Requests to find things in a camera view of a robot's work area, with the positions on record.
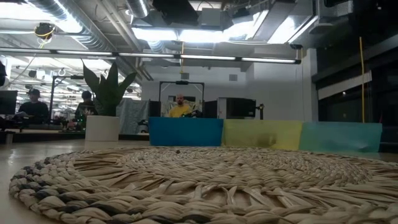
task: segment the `wall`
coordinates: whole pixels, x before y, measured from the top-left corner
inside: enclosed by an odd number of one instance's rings
[[[255,63],[248,71],[246,98],[264,104],[264,119],[303,120],[300,65]]]
[[[180,80],[179,67],[147,67],[147,71],[154,78],[154,82],[142,83],[142,100],[159,99],[159,81]],[[184,72],[190,74],[190,82],[205,83],[205,101],[217,100],[219,97],[244,97],[244,86],[246,84],[246,74],[240,68],[211,68],[207,67],[185,67]],[[229,74],[237,74],[236,82],[229,81]],[[185,96],[195,96],[201,100],[201,85],[176,85],[167,83],[162,84],[162,99],[166,101],[169,96],[182,93]]]
[[[246,98],[264,104],[264,119],[317,121],[317,91],[311,81],[316,65],[315,50],[308,50],[300,65],[254,63],[246,72]]]
[[[167,101],[169,96],[175,96],[179,93],[185,96],[195,96],[197,100],[201,100],[201,85],[176,85],[167,83],[162,84],[162,98],[161,101]],[[244,97],[244,86],[234,85],[234,86],[224,86],[224,85],[214,85],[211,83],[205,84],[205,101],[217,100],[219,97]],[[159,82],[144,82],[142,83],[142,100],[154,100],[159,99]]]
[[[254,63],[246,73],[240,73],[236,68],[187,68],[190,81],[205,82],[205,101],[216,100],[219,97],[249,98],[264,103],[264,119],[273,120],[318,120],[318,97],[315,85],[311,81],[317,72],[317,55],[315,50],[308,50],[300,65]],[[179,80],[180,74],[175,68],[168,69],[170,73],[151,73],[158,80]],[[238,82],[225,80],[230,73],[238,74]],[[168,96],[183,93],[185,96],[195,96],[201,99],[201,92],[193,85],[181,86],[162,85],[162,101]],[[158,100],[159,82],[144,82],[142,84],[143,100]]]

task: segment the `braided rug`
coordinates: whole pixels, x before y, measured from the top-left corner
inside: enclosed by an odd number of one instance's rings
[[[9,193],[71,224],[398,224],[398,164],[275,149],[73,152],[24,167]]]

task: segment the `floor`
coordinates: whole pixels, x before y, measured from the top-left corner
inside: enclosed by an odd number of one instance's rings
[[[123,146],[148,146],[147,141],[119,141],[118,143],[93,143],[84,140],[20,143],[10,146],[0,145],[0,217],[1,223],[13,224],[48,224],[55,223],[30,212],[25,206],[8,195],[9,179],[22,167],[39,161],[47,156],[54,156],[73,151],[105,149]],[[349,156],[381,159],[398,162],[398,154],[348,153]]]

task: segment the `plant pot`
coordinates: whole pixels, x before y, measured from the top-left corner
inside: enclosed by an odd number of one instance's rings
[[[87,116],[86,141],[118,141],[119,118]]]

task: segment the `snake plant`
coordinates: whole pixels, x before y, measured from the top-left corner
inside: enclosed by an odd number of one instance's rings
[[[97,75],[83,62],[83,76],[87,85],[95,93],[95,107],[99,115],[116,116],[116,107],[123,98],[126,89],[133,83],[137,73],[128,75],[123,82],[118,83],[118,66],[113,62],[108,72],[108,77]]]

